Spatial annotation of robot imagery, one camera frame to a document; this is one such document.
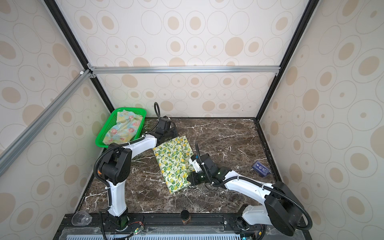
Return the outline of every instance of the silver metal bar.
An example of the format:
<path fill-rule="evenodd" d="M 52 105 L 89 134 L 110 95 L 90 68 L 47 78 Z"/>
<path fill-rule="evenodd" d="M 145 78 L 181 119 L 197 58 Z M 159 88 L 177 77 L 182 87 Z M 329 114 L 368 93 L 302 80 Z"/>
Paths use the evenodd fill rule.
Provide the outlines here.
<path fill-rule="evenodd" d="M 116 73 L 277 73 L 280 66 L 91 67 L 96 74 Z"/>
<path fill-rule="evenodd" d="M 61 107 L 68 101 L 73 93 L 80 87 L 83 81 L 91 75 L 89 70 L 84 70 L 82 75 L 62 91 L 48 107 L 14 140 L 0 155 L 0 176 L 8 169 L 16 158 L 28 147 L 37 134 L 54 117 Z"/>

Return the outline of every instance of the small jar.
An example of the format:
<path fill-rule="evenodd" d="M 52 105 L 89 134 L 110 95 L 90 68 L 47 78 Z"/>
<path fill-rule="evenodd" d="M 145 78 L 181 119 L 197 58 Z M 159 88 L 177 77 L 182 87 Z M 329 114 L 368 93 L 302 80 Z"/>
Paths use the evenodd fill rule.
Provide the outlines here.
<path fill-rule="evenodd" d="M 191 215 L 187 210 L 183 210 L 180 213 L 180 218 L 183 221 L 183 224 L 188 224 L 191 221 Z"/>

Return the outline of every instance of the lemon print cloth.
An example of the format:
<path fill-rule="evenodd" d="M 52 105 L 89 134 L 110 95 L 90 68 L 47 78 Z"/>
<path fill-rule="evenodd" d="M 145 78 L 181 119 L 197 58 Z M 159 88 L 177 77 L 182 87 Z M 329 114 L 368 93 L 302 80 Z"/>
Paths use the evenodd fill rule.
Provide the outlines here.
<path fill-rule="evenodd" d="M 189 164 L 192 149 L 185 136 L 177 137 L 153 149 L 169 193 L 190 185 L 187 176 L 195 169 Z"/>

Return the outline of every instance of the clear plastic cup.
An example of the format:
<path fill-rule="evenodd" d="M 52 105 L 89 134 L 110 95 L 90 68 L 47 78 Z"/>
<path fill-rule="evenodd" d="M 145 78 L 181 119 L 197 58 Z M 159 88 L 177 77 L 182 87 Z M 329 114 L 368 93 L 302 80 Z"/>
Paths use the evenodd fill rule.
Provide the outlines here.
<path fill-rule="evenodd" d="M 83 210 L 78 211 L 72 217 L 72 224 L 74 226 L 86 226 L 90 224 L 91 221 L 92 221 L 91 215 L 89 215 L 89 213 Z"/>

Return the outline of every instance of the blue box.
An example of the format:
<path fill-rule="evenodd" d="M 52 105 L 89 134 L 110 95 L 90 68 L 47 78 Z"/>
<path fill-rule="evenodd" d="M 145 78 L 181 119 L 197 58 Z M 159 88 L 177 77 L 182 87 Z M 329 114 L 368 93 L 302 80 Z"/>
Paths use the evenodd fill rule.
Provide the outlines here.
<path fill-rule="evenodd" d="M 259 161 L 255 162 L 255 164 L 252 166 L 252 168 L 256 172 L 258 172 L 262 177 L 265 177 L 269 173 L 271 173 L 271 171 L 269 171 L 269 169 L 266 166 L 264 166 L 263 164 L 261 164 Z"/>

